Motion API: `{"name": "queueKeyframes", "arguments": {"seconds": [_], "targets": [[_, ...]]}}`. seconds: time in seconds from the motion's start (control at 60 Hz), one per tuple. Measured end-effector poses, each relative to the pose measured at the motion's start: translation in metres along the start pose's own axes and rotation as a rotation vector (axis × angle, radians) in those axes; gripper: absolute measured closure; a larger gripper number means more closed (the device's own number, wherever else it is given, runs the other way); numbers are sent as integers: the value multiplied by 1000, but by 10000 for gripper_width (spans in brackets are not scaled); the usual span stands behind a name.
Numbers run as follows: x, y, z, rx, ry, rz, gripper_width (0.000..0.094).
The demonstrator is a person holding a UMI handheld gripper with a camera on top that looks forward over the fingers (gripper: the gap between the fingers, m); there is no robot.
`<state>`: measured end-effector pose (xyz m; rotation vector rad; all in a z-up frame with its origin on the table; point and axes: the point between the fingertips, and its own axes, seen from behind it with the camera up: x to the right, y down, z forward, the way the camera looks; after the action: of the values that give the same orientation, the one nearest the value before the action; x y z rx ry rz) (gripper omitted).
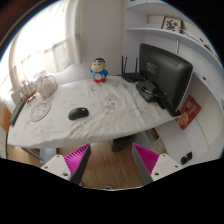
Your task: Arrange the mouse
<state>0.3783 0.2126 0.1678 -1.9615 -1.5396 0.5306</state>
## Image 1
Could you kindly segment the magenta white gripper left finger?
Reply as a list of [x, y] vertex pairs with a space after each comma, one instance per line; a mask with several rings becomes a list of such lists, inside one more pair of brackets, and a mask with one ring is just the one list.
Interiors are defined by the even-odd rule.
[[42, 169], [80, 185], [90, 155], [91, 147], [86, 144], [65, 156], [56, 154], [42, 166]]

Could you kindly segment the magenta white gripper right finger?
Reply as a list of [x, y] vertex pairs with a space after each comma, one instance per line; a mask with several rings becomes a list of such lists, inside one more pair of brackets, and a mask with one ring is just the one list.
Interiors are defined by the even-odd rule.
[[148, 185], [182, 169], [182, 166], [169, 155], [158, 155], [137, 144], [132, 145], [132, 155], [144, 185]]

